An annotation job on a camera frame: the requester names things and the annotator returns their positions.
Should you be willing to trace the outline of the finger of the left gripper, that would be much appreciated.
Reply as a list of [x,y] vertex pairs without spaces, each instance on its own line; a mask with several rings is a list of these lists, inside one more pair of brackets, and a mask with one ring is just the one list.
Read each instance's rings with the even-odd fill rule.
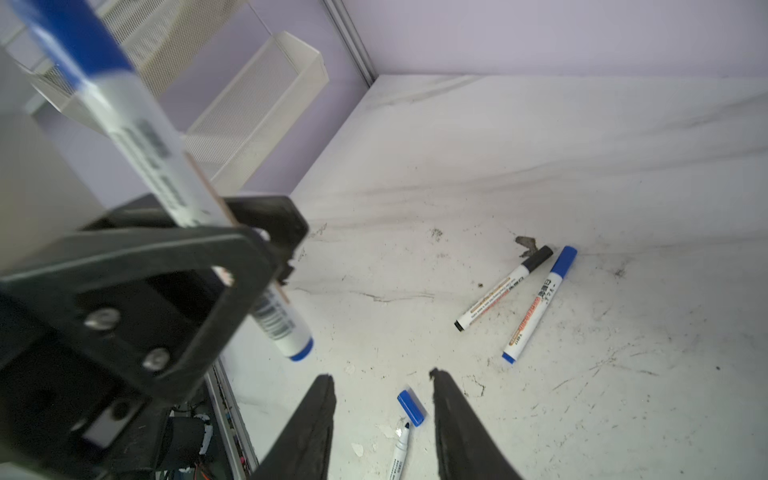
[[[309,232],[309,225],[296,205],[282,195],[225,197],[224,201],[237,223],[269,235],[267,243],[281,265],[277,281],[286,285],[294,271],[294,253]],[[89,229],[176,226],[155,196],[147,194],[105,213],[91,222]]]

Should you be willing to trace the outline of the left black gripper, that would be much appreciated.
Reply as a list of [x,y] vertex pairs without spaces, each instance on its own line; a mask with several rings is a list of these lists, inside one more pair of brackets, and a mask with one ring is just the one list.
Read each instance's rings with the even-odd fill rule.
[[169,414],[275,279],[248,227],[77,232],[1,273],[1,457],[64,479],[178,466]]

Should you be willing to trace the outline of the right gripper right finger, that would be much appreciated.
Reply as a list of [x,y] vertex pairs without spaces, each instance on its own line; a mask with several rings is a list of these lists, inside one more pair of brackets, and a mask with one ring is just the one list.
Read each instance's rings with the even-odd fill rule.
[[430,371],[440,479],[521,479],[475,414],[452,376]]

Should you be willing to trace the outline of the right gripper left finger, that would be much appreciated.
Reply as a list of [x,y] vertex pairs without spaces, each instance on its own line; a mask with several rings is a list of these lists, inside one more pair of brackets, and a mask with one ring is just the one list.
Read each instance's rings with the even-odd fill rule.
[[252,479],[327,479],[336,407],[331,375],[316,377]]

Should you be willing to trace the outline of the white marker pen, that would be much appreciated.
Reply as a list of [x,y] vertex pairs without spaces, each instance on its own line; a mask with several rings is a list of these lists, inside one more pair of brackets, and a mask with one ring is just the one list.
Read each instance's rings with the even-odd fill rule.
[[230,226],[222,195],[188,153],[184,135],[86,1],[15,1],[35,44],[63,73],[88,113],[180,226]]
[[411,424],[409,422],[406,422],[398,430],[393,459],[387,475],[388,480],[400,480],[402,477],[408,454],[410,431]]
[[508,363],[514,364],[520,359],[525,346],[543,318],[555,294],[561,287],[577,254],[578,250],[572,246],[565,246],[562,249],[559,257],[534,298],[533,303],[503,350],[502,358]]
[[455,320],[456,329],[460,332],[466,330],[552,255],[553,250],[549,246],[544,246],[529,256]]

